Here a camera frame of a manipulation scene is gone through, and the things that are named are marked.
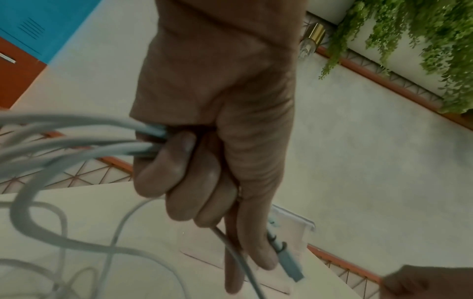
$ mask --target blue panel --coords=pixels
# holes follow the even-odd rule
[[[0,36],[48,63],[100,0],[1,0]]]

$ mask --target clear plastic box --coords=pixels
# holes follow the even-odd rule
[[[301,253],[307,247],[308,235],[315,231],[314,223],[275,205],[272,206],[269,223],[278,240],[285,241],[300,262]],[[218,228],[225,231],[223,221]],[[223,268],[225,247],[211,230],[200,229],[192,221],[183,223],[179,229],[178,244],[182,253]],[[273,271],[265,271],[259,269],[251,259],[248,263],[261,284],[286,294],[291,293],[294,281],[280,265]]]

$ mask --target cable connector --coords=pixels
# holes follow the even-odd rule
[[[276,240],[276,235],[268,231],[268,240],[271,246],[277,253],[277,257],[279,258],[279,263],[281,264],[282,268],[286,272],[286,274],[291,277],[295,282],[300,281],[304,278],[304,274],[302,274],[302,267],[296,261],[292,253],[287,248],[286,242],[280,242]]]

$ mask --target hanging plant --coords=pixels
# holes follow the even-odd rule
[[[367,48],[378,48],[382,66],[397,48],[404,32],[415,47],[421,39],[422,67],[427,74],[439,73],[445,90],[442,112],[463,113],[473,108],[473,1],[472,0],[356,0],[338,26],[328,48],[331,57],[321,78],[329,74],[356,37],[373,17],[373,32]]]

